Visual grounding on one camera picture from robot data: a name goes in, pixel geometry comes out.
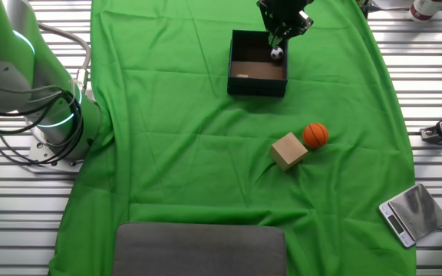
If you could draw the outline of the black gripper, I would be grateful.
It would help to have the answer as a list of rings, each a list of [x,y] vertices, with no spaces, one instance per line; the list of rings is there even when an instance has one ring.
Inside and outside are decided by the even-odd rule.
[[[314,23],[305,12],[308,0],[258,0],[256,4],[269,31],[270,48],[282,43],[280,33],[284,33],[284,38],[294,38],[306,33]]]

